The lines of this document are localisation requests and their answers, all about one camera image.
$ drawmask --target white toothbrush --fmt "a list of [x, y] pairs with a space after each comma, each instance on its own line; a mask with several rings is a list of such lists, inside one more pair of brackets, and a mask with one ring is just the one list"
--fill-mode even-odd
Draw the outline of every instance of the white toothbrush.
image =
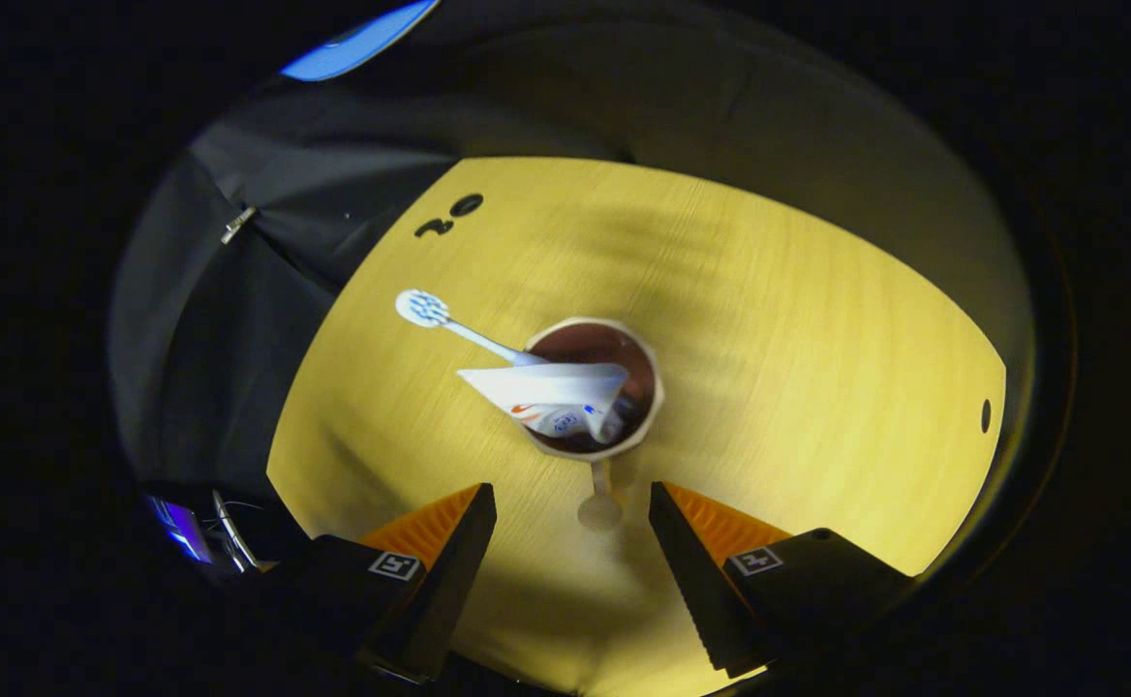
[[532, 356], [530, 353], [516, 352], [513, 348], [509, 348], [508, 345], [500, 345], [480, 332], [468, 329], [468, 327], [451, 320], [449, 318], [449, 306], [442, 303], [441, 298], [437, 298], [430, 294], [430, 292], [399, 292], [398, 299], [394, 301], [394, 308], [397, 309], [397, 312], [407, 322], [425, 327], [446, 327], [446, 329], [454, 332], [456, 335], [498, 354], [498, 356], [509, 361], [512, 365], [542, 365], [542, 363], [549, 362], [539, 356]]

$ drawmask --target brown cup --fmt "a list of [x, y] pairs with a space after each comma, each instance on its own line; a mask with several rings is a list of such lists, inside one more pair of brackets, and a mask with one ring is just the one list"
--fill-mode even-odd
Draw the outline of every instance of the brown cup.
[[630, 327], [604, 318], [569, 318], [532, 336], [526, 352], [560, 363], [618, 363], [630, 372], [614, 405], [624, 424], [613, 441], [604, 445], [588, 432], [550, 438], [523, 427], [541, 450], [558, 458], [597, 463], [642, 442], [664, 403], [664, 385], [656, 354]]

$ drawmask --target wooden table surface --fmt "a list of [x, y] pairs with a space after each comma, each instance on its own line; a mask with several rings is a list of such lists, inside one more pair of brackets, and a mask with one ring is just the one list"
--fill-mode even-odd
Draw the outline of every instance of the wooden table surface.
[[[451, 217], [468, 193], [484, 204]], [[433, 218], [454, 229], [416, 238]], [[653, 345], [667, 398], [614, 459], [618, 530], [576, 519], [588, 465], [535, 449], [455, 376], [497, 356], [394, 312], [408, 287], [508, 345], [576, 315]], [[340, 293], [286, 398], [268, 476], [307, 533], [356, 541], [492, 482], [498, 525], [455, 648], [566, 692], [693, 696], [732, 680], [711, 670], [647, 524], [650, 481], [788, 533], [831, 526], [916, 574], [972, 507], [1003, 405], [1004, 365], [978, 327], [818, 217], [631, 164], [472, 158]]]

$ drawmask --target black number marking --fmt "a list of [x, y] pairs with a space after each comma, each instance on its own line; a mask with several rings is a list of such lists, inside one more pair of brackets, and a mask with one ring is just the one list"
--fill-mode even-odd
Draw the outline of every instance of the black number marking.
[[414, 231], [414, 235], [416, 238], [423, 238], [423, 233], [429, 230], [435, 232], [437, 234], [446, 234], [449, 232], [451, 226], [455, 226], [455, 221], [441, 221], [440, 217], [434, 217], [434, 220], [430, 220], [425, 222], [425, 224], [420, 225], [420, 230]]
[[455, 216], [456, 218], [463, 217], [467, 215], [467, 213], [475, 212], [475, 208], [481, 207], [482, 203], [484, 203], [484, 198], [478, 193], [463, 196], [463, 198], [459, 198], [458, 203], [455, 204], [455, 207], [450, 208], [449, 215]]

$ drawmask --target metal clip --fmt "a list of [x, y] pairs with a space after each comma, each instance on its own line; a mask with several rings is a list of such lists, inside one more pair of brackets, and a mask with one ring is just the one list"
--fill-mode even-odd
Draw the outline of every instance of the metal clip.
[[252, 220], [252, 216], [254, 215], [256, 206], [247, 206], [245, 212], [239, 213], [238, 217], [230, 221], [228, 224], [225, 224], [225, 234], [221, 235], [221, 243], [230, 244], [230, 239], [234, 238], [234, 233], [239, 232], [239, 229], [241, 229], [243, 224], [247, 224], [247, 221]]

